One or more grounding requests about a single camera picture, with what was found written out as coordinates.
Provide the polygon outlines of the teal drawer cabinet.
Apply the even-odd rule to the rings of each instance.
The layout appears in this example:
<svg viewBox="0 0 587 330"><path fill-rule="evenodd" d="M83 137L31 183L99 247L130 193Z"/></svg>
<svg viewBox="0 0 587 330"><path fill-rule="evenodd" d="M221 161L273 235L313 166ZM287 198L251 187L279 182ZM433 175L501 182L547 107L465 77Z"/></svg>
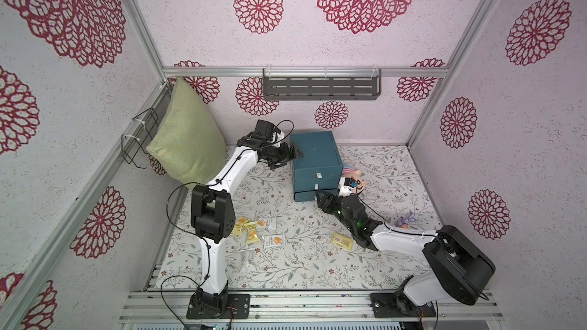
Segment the teal drawer cabinet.
<svg viewBox="0 0 587 330"><path fill-rule="evenodd" d="M292 134L290 142L299 152L291 168L294 201L315 200L317 190L336 194L343 163L333 133Z"/></svg>

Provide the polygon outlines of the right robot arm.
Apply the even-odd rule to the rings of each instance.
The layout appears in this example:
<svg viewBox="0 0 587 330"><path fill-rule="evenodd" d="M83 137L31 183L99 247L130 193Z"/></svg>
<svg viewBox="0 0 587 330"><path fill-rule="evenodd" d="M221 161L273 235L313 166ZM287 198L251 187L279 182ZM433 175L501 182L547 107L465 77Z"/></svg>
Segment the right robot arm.
<svg viewBox="0 0 587 330"><path fill-rule="evenodd" d="M374 314L380 308L400 317L426 316L425 307L452 298L473 306L487 300L484 290L496 272L489 257L460 230L444 225L436 231L416 231L370 218L360 196L336 196L316 192L320 210L337 218L361 247L372 251L396 252L428 262L430 271L408 276L391 294L371 296Z"/></svg>

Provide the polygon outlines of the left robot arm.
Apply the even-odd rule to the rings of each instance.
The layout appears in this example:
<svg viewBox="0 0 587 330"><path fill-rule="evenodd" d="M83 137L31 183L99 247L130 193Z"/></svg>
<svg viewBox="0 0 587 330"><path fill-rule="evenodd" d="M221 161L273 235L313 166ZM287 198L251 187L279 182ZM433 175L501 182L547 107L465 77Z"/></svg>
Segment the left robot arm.
<svg viewBox="0 0 587 330"><path fill-rule="evenodd" d="M230 314L226 245L237 223L232 194L258 162L274 170L299 155L298 149L286 142L257 149L239 146L211 181L194 187L190 224L202 252L202 280L190 300L188 319Z"/></svg>

